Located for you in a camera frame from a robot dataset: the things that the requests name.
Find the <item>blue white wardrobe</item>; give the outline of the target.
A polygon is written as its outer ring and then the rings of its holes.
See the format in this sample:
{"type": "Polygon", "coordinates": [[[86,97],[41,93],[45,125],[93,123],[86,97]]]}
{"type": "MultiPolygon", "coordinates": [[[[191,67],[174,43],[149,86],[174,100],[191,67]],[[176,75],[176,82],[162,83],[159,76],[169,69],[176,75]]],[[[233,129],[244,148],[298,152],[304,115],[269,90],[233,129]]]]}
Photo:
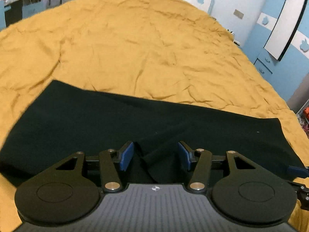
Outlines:
{"type": "Polygon", "coordinates": [[[308,74],[308,0],[265,1],[243,46],[253,64],[264,51],[277,60],[269,83],[289,101],[308,74]]]}

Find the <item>blue nightstand drawers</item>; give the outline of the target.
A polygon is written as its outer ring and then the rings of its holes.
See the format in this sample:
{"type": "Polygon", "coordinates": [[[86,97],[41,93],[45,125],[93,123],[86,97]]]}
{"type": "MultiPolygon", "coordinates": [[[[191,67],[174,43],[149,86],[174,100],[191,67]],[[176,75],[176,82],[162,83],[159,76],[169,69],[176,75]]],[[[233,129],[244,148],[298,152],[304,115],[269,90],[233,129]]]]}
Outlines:
{"type": "Polygon", "coordinates": [[[274,57],[272,57],[272,55],[270,55],[267,51],[261,52],[254,63],[255,68],[268,82],[271,81],[276,64],[277,60],[274,59],[274,57]]]}

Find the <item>black pants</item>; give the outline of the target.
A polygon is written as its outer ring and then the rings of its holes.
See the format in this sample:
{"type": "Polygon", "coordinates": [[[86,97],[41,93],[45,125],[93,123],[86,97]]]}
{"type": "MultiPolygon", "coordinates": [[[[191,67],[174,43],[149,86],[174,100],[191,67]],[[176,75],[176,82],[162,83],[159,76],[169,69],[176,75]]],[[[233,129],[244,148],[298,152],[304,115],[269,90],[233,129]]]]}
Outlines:
{"type": "Polygon", "coordinates": [[[289,166],[303,167],[276,118],[87,91],[55,80],[10,130],[1,173],[19,186],[77,151],[95,156],[129,140],[135,153],[126,180],[134,183],[184,182],[179,141],[215,155],[234,150],[287,180],[289,166]]]}

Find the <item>mustard yellow bedspread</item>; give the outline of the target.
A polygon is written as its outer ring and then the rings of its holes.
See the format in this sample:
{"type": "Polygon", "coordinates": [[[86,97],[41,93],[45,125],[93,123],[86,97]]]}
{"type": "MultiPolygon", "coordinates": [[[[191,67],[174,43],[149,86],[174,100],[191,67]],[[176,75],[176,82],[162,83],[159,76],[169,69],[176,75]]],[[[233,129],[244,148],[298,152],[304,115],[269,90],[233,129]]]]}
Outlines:
{"type": "Polygon", "coordinates": [[[1,31],[1,141],[52,80],[81,89],[278,118],[308,163],[296,115],[205,12],[179,0],[75,0],[1,31]]]}

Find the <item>beige wall switch plate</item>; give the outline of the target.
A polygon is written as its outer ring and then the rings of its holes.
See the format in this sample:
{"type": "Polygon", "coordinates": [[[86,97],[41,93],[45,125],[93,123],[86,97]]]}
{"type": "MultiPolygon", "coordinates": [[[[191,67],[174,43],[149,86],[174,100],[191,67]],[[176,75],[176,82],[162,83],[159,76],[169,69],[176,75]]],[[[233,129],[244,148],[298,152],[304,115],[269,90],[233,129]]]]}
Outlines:
{"type": "Polygon", "coordinates": [[[243,19],[243,17],[244,17],[244,13],[242,13],[241,11],[239,11],[239,10],[237,10],[237,9],[235,9],[234,10],[234,13],[233,13],[237,18],[239,18],[239,19],[243,19]]]}

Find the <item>cluttered desk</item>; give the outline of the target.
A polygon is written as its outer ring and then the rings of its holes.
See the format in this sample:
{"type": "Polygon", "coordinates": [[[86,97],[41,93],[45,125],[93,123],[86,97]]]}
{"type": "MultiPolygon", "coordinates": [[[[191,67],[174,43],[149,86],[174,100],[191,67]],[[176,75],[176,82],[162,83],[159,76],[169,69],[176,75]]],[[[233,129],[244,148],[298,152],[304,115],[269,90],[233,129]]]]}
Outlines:
{"type": "Polygon", "coordinates": [[[47,7],[47,0],[1,0],[1,28],[38,14],[47,7]]]}

